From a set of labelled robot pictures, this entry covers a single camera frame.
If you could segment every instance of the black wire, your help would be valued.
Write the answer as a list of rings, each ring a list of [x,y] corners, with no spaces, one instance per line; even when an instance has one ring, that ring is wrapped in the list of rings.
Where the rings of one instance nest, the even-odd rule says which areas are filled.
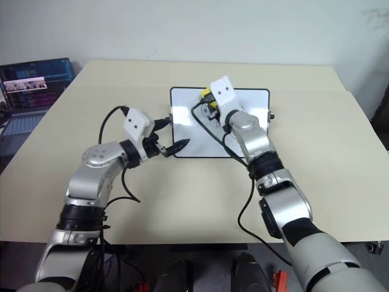
[[[227,152],[227,154],[229,154],[233,159],[235,159],[236,161],[238,161],[239,163],[241,163],[242,165],[244,165],[245,167],[247,167],[247,164],[231,149],[229,148],[226,144],[225,144],[225,139],[226,137],[229,135],[229,133],[225,133],[223,135],[223,138],[222,138],[222,141],[220,141],[220,139],[218,137],[216,137],[210,130],[209,128],[207,128],[200,120],[199,118],[197,117],[197,115],[195,114],[195,109],[197,107],[199,107],[202,103],[199,102],[198,104],[196,104],[192,109],[191,109],[191,113],[192,113],[192,116],[194,117],[194,119],[197,121],[198,124],[200,124],[200,126],[214,139],[216,140],[216,142],[218,142],[220,145],[223,146],[224,150]],[[247,199],[245,205],[243,206],[243,208],[241,209],[241,212],[239,213],[238,215],[238,226],[247,234],[251,235],[252,237],[258,239],[261,243],[264,244],[265,247],[267,247],[272,253],[274,253],[280,260],[282,260],[285,264],[291,266],[292,263],[290,261],[288,261],[287,259],[285,259],[282,255],[280,255],[278,252],[276,252],[276,250],[274,250],[274,248],[272,248],[270,246],[270,244],[268,244],[267,242],[265,242],[260,236],[256,235],[255,233],[249,231],[248,229],[246,229],[242,223],[241,223],[241,218],[242,218],[242,215],[244,213],[244,211],[247,209],[248,205],[250,204],[251,202],[251,199],[253,197],[253,193],[254,193],[254,188],[255,188],[255,181],[254,179],[252,179],[252,185],[251,185],[251,191],[250,191],[250,195],[249,195],[249,198]]]
[[[116,254],[117,261],[117,292],[120,292],[120,276],[122,275],[122,261],[120,260],[120,255]]]
[[[104,244],[104,229],[102,228],[100,230],[100,235],[99,235],[99,238],[100,238],[100,264],[99,264],[99,273],[100,275],[100,278],[99,278],[99,285],[98,285],[98,289],[99,291],[103,291],[103,287],[104,287],[104,281],[105,281],[105,277],[104,277],[104,255],[105,255],[105,244]]]
[[[126,171],[128,170],[128,168],[126,167],[125,169],[123,169],[123,172],[122,172],[122,185],[123,185],[123,188],[124,190],[126,191],[126,193],[129,195],[129,197],[134,200],[135,202],[138,202],[140,203],[140,200],[134,196],[133,193],[131,193],[131,191],[127,188],[127,185],[126,185],[126,181],[125,181],[125,175],[126,175]]]
[[[126,260],[124,260],[123,263],[125,263],[126,265],[129,265],[129,266],[132,267],[134,270],[136,270],[136,271],[138,272],[139,277],[141,278],[142,282],[143,282],[143,283],[146,283],[145,274],[144,274],[137,266],[135,266],[133,263],[127,262]]]
[[[103,120],[103,123],[102,125],[100,126],[100,131],[98,132],[98,143],[101,144],[102,143],[102,139],[103,139],[103,131],[104,131],[104,127],[105,127],[105,124],[107,123],[108,119],[114,114],[114,112],[116,112],[117,110],[119,110],[122,106],[115,106],[108,114],[107,116],[104,118]]]
[[[207,128],[201,121],[200,119],[198,118],[198,116],[196,115],[195,113],[195,109],[198,108],[200,105],[202,105],[201,102],[199,102],[198,104],[196,104],[193,108],[191,108],[190,112],[192,113],[192,116],[193,118],[197,121],[197,123],[201,126],[201,128],[203,128],[217,143],[219,143],[220,145],[223,146],[224,150],[233,158],[235,159],[236,161],[238,161],[239,163],[241,163],[242,165],[244,165],[245,167],[247,167],[247,164],[228,146],[226,146],[225,143],[223,143],[222,141],[220,141],[220,139],[215,136],[215,134],[212,133],[211,130],[209,130],[209,128]]]
[[[248,229],[246,229],[242,223],[241,223],[241,218],[242,218],[242,215],[244,213],[244,211],[247,209],[248,205],[250,204],[251,202],[251,199],[253,197],[253,194],[254,194],[254,188],[255,188],[255,181],[254,179],[251,180],[251,191],[250,191],[250,195],[249,195],[249,198],[247,199],[245,205],[243,206],[241,212],[239,213],[238,215],[238,225],[239,227],[247,234],[251,235],[252,237],[255,237],[256,239],[258,239],[261,243],[263,243],[272,253],[274,253],[280,260],[282,260],[285,264],[289,265],[289,266],[292,266],[292,263],[290,261],[288,261],[287,259],[285,259],[282,255],[280,255],[278,252],[276,252],[276,250],[274,250],[274,248],[272,248],[270,246],[270,244],[268,244],[267,242],[265,242],[261,237],[259,237],[258,235],[256,235],[255,233],[249,231]]]
[[[131,200],[131,201],[134,201],[132,198],[130,198],[129,196],[118,196],[117,198],[114,198],[114,199],[112,199],[111,201],[109,201],[108,203],[107,203],[107,205],[105,206],[105,209],[107,209],[108,208],[108,206],[110,205],[110,204],[112,204],[113,202],[116,202],[116,201],[118,201],[118,200]]]
[[[107,269],[107,272],[105,272],[104,278],[107,278],[109,272],[111,271],[111,268],[112,268],[112,258],[109,259],[108,269]]]
[[[225,144],[225,139],[226,137],[228,136],[229,134],[228,133],[225,133],[223,135],[223,138],[222,138],[222,146],[225,150],[225,152],[227,152],[228,155],[231,156],[231,158],[235,159],[236,161],[238,161],[239,163],[243,164],[245,167],[247,167],[247,164],[239,157],[239,155],[237,155],[234,151],[232,151],[229,147],[227,147],[227,145]]]

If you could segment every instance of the whiteboard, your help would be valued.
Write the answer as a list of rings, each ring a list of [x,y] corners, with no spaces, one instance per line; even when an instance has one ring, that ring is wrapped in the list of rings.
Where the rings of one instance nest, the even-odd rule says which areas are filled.
[[[199,95],[203,89],[183,87],[173,87],[170,89],[173,142],[181,139],[190,139],[187,146],[179,153],[176,153],[175,157],[177,158],[230,157],[224,148],[209,136],[191,115],[190,110],[199,102]],[[267,89],[235,89],[235,93],[244,110],[256,116],[260,121],[261,128],[267,131],[269,125],[269,91]],[[194,113],[221,140],[224,130],[216,119],[208,120],[205,115],[206,110],[207,105],[204,104],[196,108]],[[233,134],[226,137],[225,143],[237,155],[243,157]]]

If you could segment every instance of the red clip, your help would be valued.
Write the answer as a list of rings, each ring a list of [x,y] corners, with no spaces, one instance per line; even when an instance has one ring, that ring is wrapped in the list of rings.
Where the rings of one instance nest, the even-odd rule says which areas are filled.
[[[147,283],[139,282],[133,286],[133,292],[150,292],[150,291],[151,291],[151,287]]]
[[[287,292],[287,272],[279,271],[276,274],[273,274],[273,280],[275,285],[276,292]]]

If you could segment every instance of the yellow object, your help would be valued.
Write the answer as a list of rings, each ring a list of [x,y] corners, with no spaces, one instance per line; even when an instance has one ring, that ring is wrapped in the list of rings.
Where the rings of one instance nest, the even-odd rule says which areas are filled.
[[[211,93],[211,89],[205,88],[203,91],[200,92],[201,98],[203,99],[207,94]]]
[[[211,103],[209,104],[209,106],[216,109],[216,107],[218,106],[218,104],[217,104],[216,102],[211,102]]]
[[[203,91],[200,92],[201,99],[203,99],[208,94],[212,94],[211,89],[205,88]],[[216,109],[216,107],[218,106],[216,102],[211,102],[208,105],[214,109]]]

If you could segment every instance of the laptop keyboard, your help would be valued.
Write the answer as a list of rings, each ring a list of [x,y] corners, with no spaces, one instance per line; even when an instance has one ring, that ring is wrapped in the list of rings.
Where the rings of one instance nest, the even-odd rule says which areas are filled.
[[[43,116],[13,118],[2,133],[2,136],[31,133]]]

